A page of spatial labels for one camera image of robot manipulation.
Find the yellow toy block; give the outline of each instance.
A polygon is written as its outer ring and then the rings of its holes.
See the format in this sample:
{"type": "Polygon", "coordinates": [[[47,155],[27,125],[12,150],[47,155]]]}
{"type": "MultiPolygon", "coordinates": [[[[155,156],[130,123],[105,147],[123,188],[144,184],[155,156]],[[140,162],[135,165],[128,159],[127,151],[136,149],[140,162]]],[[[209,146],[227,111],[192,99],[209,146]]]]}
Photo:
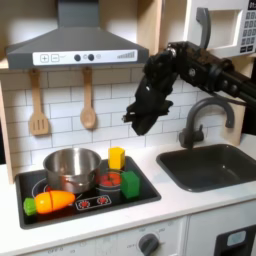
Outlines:
{"type": "Polygon", "coordinates": [[[125,150],[110,148],[108,150],[108,166],[110,169],[121,170],[125,165],[125,150]]]}

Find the range hood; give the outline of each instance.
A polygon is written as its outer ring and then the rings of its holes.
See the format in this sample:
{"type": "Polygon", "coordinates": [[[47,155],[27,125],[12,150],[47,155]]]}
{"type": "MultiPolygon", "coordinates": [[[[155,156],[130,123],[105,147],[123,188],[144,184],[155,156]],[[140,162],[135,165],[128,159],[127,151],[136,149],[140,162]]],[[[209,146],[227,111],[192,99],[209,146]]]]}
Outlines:
{"type": "Polygon", "coordinates": [[[144,63],[148,49],[99,27],[99,0],[58,0],[59,28],[12,45],[10,69],[144,63]]]}

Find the toy carrot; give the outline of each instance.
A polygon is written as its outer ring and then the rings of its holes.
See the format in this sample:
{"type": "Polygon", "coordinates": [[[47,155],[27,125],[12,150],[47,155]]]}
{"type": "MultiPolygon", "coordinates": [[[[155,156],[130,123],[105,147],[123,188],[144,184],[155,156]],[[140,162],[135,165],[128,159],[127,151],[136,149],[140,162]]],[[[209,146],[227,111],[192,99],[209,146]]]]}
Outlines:
{"type": "Polygon", "coordinates": [[[27,216],[39,214],[48,214],[67,207],[74,203],[76,197],[74,194],[65,191],[50,191],[41,193],[36,198],[26,198],[24,201],[24,211],[27,216]]]}

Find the black robotic arm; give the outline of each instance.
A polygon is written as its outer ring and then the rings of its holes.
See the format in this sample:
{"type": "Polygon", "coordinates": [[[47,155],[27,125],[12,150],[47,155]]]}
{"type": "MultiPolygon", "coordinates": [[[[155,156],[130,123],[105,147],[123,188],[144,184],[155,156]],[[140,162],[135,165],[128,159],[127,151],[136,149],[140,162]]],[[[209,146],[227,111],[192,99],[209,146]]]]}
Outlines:
{"type": "Polygon", "coordinates": [[[256,110],[256,85],[236,72],[231,60],[219,59],[190,42],[168,44],[164,52],[149,58],[144,74],[135,94],[136,101],[123,117],[124,122],[132,122],[138,135],[146,134],[159,116],[168,115],[173,103],[166,98],[178,76],[213,96],[217,96],[214,92],[224,91],[238,97],[256,110]]]}

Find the stovetop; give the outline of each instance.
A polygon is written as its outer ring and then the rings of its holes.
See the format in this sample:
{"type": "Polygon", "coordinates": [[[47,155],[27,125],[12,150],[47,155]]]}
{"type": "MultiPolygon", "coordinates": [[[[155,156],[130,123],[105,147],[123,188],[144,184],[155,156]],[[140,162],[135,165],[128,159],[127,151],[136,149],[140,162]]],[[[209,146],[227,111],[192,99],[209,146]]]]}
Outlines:
{"type": "Polygon", "coordinates": [[[97,183],[98,185],[90,191],[77,194],[75,203],[65,209],[46,215],[27,216],[23,210],[25,199],[27,197],[34,198],[38,194],[50,190],[47,185],[46,171],[41,170],[17,175],[16,190],[21,228],[42,227],[161,199],[160,194],[130,157],[126,157],[126,165],[121,172],[110,170],[108,161],[103,160],[100,167],[100,178],[97,183]],[[126,199],[120,190],[120,173],[127,171],[133,171],[140,179],[139,196],[132,199],[126,199]]]}

